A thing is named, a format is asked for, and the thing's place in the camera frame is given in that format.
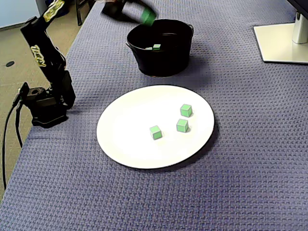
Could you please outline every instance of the yellow label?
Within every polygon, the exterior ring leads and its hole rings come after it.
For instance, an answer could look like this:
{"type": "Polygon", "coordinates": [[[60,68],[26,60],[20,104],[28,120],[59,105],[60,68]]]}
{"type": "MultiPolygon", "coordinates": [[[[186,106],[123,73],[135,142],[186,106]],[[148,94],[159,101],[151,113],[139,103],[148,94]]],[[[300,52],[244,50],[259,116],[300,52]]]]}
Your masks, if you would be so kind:
{"type": "Polygon", "coordinates": [[[48,7],[48,10],[44,13],[45,22],[49,22],[58,11],[64,6],[64,1],[62,0],[54,0],[48,7]]]}
{"type": "Polygon", "coordinates": [[[34,58],[37,61],[38,65],[42,66],[42,67],[46,67],[44,56],[40,52],[39,46],[35,45],[33,47],[30,47],[30,48],[31,48],[31,51],[32,51],[34,58]]]}

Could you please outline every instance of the table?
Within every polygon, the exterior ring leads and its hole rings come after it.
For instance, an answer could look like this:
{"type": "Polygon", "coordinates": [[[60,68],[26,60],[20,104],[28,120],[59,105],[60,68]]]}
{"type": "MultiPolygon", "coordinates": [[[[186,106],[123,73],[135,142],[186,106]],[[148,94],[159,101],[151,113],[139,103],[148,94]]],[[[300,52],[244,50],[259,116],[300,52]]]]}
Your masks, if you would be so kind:
{"type": "Polygon", "coordinates": [[[32,128],[0,208],[1,230],[308,230],[308,67],[262,62],[253,26],[289,23],[285,0],[153,0],[160,18],[194,26],[191,62],[142,74],[133,28],[96,3],[67,56],[77,98],[69,120],[32,128]],[[216,123],[179,165],[136,170],[96,141],[104,108],[136,88],[173,84],[203,96],[216,123]]]}

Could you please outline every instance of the black cable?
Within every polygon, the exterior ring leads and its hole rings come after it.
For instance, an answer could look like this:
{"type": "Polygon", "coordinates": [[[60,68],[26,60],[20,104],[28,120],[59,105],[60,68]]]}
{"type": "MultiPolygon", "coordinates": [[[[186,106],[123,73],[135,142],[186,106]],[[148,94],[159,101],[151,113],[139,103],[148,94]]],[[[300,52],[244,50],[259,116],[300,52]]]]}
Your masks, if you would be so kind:
{"type": "Polygon", "coordinates": [[[18,141],[19,141],[21,148],[23,147],[23,142],[22,142],[20,134],[19,134],[19,118],[20,118],[20,110],[21,110],[22,106],[23,106],[23,103],[19,102],[18,106],[16,108],[16,120],[15,120],[16,134],[17,134],[17,138],[18,138],[18,141]]]}
{"type": "Polygon", "coordinates": [[[8,113],[8,116],[5,120],[5,126],[4,126],[4,133],[3,133],[3,140],[2,140],[2,178],[3,178],[3,186],[4,190],[6,190],[6,180],[5,180],[5,135],[6,135],[6,128],[8,126],[9,118],[12,114],[13,109],[16,107],[16,105],[13,104],[11,110],[8,113]]]}

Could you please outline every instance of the white plate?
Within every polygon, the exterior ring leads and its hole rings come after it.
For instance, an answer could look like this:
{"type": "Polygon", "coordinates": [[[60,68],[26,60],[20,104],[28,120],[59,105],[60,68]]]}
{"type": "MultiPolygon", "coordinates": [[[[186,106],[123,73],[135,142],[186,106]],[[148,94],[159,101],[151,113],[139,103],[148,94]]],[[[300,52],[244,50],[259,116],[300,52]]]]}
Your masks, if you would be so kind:
{"type": "Polygon", "coordinates": [[[199,151],[214,129],[210,105],[195,92],[156,85],[133,90],[113,101],[101,115],[97,139],[103,151],[120,164],[160,168],[179,163],[199,151]],[[183,104],[193,114],[181,116],[183,104]],[[187,119],[189,132],[178,132],[178,120],[187,119]],[[153,140],[150,128],[158,125],[163,137],[153,140]]]}

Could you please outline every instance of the wall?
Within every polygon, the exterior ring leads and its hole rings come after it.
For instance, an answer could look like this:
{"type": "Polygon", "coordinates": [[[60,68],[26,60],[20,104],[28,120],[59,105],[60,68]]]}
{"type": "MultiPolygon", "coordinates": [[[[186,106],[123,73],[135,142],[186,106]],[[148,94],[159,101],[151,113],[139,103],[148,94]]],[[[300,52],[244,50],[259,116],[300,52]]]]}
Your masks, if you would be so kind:
{"type": "Polygon", "coordinates": [[[45,12],[45,10],[47,10],[45,0],[36,0],[36,2],[38,6],[38,12],[40,15],[42,15],[45,12]]]}
{"type": "Polygon", "coordinates": [[[36,0],[0,0],[0,28],[39,16],[36,0]]]}

